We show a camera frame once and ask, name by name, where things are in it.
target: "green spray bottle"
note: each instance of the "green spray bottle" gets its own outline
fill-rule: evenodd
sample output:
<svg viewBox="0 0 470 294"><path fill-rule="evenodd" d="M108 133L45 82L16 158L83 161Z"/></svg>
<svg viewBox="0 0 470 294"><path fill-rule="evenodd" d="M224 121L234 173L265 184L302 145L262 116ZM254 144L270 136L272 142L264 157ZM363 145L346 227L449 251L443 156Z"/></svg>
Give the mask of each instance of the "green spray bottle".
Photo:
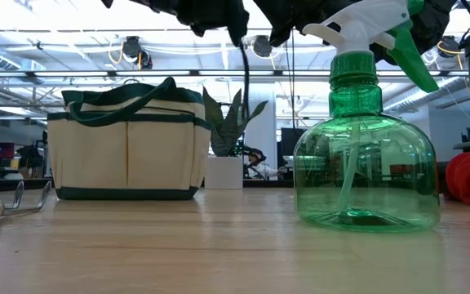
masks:
<svg viewBox="0 0 470 294"><path fill-rule="evenodd" d="M382 114L369 49L373 42L385 47L418 87L437 90L410 34L410 15L422 7L423 0L363 0L304 28L337 54L332 118L307 130L295 148L295 209L303 220L368 232L429 229L439 221L431 141L410 123Z"/></svg>

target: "ceiling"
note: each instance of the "ceiling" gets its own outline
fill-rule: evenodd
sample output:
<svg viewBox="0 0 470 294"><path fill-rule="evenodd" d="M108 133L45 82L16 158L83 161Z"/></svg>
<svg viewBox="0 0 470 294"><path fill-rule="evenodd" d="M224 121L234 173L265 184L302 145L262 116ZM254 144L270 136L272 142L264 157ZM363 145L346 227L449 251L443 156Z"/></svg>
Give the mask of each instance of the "ceiling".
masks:
<svg viewBox="0 0 470 294"><path fill-rule="evenodd" d="M248 57L252 70L288 70L292 69L294 60L295 70L330 68L334 48L324 46L319 38L298 32L293 33L287 43L273 49L272 58L258 57L251 51L251 40L257 35L268 35L271 26L252 1L244 1L244 4L250 12L246 42L250 48ZM464 9L453 10L450 15L454 21L450 22L446 34L459 38L470 29L470 16ZM154 13L127 0L115 0L111 9L106 9L99 0L0 0L0 54L16 63L35 60L46 70L63 71L136 69L137 65L124 58L117 62L121 56L120 44L127 36L140 37L143 48L153 59L154 70L243 69L241 53L233 47L225 29L207 31L199 38L174 16ZM425 59L430 69L459 69L456 58L438 57L436 49L432 49ZM383 61L377 64L377 69L399 70ZM137 79L147 83L162 80L155 77ZM105 91L126 80L126 77L49 78L43 85L34 85L15 78L0 78L0 87L25 99L41 97L40 103L54 104L60 102L62 90ZM240 78L181 77L177 82L181 87L196 91L201 91L202 86L214 89L209 92L214 93L217 100L226 102L242 87ZM387 98L412 86L407 79L395 82L381 79L381 82ZM282 81L270 85L279 98L277 115L290 111L287 100L280 101L281 96L290 93L290 83ZM305 113L327 113L329 91L327 82L299 79L295 83L295 95L310 101L303 109Z"/></svg>

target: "snake plant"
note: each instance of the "snake plant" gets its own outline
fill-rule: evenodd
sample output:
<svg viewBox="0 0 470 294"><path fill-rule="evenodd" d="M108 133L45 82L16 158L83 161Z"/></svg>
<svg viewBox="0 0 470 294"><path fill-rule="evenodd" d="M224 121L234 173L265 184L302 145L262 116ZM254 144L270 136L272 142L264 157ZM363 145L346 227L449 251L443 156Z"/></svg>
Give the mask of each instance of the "snake plant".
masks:
<svg viewBox="0 0 470 294"><path fill-rule="evenodd" d="M202 98L206 108L206 121L211 123L211 148L217 157L234 156L237 140L242 136L251 119L262 113L267 101L260 102L249 117L244 118L242 111L247 105L242 103L242 91L233 97L226 118L223 117L220 103L215 101L203 88Z"/></svg>

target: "garden tool bag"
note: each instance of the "garden tool bag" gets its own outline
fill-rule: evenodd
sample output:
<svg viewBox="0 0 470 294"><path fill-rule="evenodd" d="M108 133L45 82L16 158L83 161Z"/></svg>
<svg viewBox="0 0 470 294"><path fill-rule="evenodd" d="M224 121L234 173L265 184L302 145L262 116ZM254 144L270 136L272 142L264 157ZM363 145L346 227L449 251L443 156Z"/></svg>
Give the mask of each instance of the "garden tool bag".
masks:
<svg viewBox="0 0 470 294"><path fill-rule="evenodd" d="M211 135L201 94L167 78L63 98L66 112L48 115L60 199L185 200L197 192Z"/></svg>

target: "table surface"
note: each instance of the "table surface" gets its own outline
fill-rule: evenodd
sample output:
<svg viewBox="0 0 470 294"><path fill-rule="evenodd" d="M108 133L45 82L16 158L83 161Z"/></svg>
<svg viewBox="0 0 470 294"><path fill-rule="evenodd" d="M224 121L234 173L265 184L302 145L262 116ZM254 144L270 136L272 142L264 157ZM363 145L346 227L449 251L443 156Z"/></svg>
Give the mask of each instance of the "table surface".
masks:
<svg viewBox="0 0 470 294"><path fill-rule="evenodd" d="M364 234L303 223L292 195L51 196L40 213L0 218L0 293L470 294L470 207L445 202L430 232Z"/></svg>

